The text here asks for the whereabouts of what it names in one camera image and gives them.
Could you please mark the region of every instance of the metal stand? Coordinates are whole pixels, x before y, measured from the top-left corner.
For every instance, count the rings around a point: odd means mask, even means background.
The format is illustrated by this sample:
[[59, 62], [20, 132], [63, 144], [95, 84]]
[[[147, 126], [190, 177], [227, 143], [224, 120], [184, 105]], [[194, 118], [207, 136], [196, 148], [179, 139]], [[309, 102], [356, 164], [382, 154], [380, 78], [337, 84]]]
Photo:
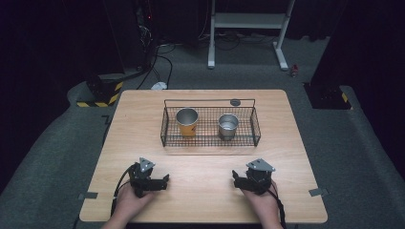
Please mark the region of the metal stand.
[[215, 29], [216, 28], [249, 28], [249, 29], [279, 29], [279, 40], [273, 43], [274, 50], [283, 71], [288, 70], [281, 46], [283, 44], [289, 18], [295, 0], [289, 0], [286, 13], [216, 13], [215, 2], [212, 0], [211, 29], [208, 50], [208, 69], [215, 68]]

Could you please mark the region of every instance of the wooden table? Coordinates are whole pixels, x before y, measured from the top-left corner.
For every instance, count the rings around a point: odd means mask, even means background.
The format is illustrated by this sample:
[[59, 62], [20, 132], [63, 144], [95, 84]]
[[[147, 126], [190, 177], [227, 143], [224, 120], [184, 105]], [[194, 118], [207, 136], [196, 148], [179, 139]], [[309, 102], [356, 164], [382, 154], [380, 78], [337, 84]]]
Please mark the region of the wooden table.
[[[163, 147], [160, 129], [164, 99], [254, 98], [261, 139], [257, 147]], [[232, 170], [245, 177], [248, 162], [262, 158], [276, 172], [279, 196], [289, 223], [328, 219], [287, 95], [281, 90], [125, 91], [84, 200], [83, 221], [106, 221], [122, 173], [139, 157], [156, 163], [152, 178], [170, 174], [167, 190], [133, 221], [189, 223], [259, 222], [239, 189]]]

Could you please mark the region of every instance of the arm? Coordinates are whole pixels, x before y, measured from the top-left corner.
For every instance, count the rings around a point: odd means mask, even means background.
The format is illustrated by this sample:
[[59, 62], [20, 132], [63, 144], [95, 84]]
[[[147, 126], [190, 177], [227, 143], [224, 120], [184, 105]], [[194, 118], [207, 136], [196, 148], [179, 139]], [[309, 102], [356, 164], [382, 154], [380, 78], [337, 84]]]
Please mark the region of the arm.
[[102, 226], [103, 229], [122, 229], [155, 197], [155, 193], [146, 193], [143, 198], [135, 196], [134, 190], [126, 183], [119, 190], [116, 210]]
[[[275, 194], [276, 183], [274, 181], [273, 185], [270, 187], [270, 191]], [[256, 194], [241, 190], [245, 197], [249, 200], [253, 211], [258, 216], [260, 222], [264, 229], [283, 229], [279, 220], [279, 208], [277, 205], [277, 200], [268, 192], [257, 196]]]

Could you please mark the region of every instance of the black wire basket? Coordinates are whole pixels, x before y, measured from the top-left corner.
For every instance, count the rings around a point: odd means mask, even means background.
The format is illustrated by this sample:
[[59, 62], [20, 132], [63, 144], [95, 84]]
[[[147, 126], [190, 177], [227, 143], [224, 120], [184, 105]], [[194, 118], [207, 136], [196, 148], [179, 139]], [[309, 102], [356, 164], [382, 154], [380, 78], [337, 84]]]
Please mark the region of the black wire basket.
[[[165, 99], [161, 143], [163, 147], [257, 146], [261, 134], [254, 104], [254, 99]], [[177, 111], [184, 107], [191, 107], [199, 114], [196, 135], [192, 137], [183, 137], [176, 121]], [[236, 115], [239, 120], [235, 136], [230, 140], [223, 140], [219, 135], [219, 118], [224, 114]]]

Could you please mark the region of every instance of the metal cup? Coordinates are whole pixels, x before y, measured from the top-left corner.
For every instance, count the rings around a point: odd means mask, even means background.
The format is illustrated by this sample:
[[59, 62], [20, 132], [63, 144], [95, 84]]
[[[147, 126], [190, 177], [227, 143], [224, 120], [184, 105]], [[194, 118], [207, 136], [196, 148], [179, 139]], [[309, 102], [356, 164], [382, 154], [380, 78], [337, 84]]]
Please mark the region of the metal cup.
[[223, 114], [219, 119], [219, 136], [222, 140], [231, 140], [236, 133], [239, 119], [234, 114]]
[[181, 108], [176, 113], [176, 121], [178, 123], [181, 135], [185, 137], [196, 135], [198, 120], [199, 114], [192, 108]]

